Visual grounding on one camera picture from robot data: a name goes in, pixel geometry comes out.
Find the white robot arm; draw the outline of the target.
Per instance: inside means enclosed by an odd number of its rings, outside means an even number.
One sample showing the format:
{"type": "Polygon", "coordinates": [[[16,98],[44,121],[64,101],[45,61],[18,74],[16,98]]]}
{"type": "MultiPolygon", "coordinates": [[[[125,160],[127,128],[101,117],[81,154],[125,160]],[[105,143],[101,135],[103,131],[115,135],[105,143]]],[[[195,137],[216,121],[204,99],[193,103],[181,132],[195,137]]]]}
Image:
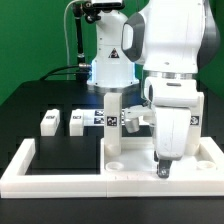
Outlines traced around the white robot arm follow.
{"type": "Polygon", "coordinates": [[[204,94],[195,75],[219,48],[209,0],[149,0],[127,18],[121,0],[91,0],[97,21],[97,56],[90,89],[122,91],[141,85],[143,105],[127,108],[128,132],[146,119],[153,131],[157,175],[167,178],[174,161],[199,147],[204,94]]]}

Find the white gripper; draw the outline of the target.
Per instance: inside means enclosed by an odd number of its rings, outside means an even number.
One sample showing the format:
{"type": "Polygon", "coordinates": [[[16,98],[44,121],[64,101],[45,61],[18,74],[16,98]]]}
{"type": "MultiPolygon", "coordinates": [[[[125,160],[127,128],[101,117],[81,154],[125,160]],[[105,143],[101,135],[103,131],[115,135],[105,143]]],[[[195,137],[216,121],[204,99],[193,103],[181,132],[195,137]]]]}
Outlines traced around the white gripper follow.
{"type": "Polygon", "coordinates": [[[160,160],[157,175],[168,178],[171,160],[180,160],[184,155],[191,112],[188,108],[155,107],[154,145],[160,160]]]}

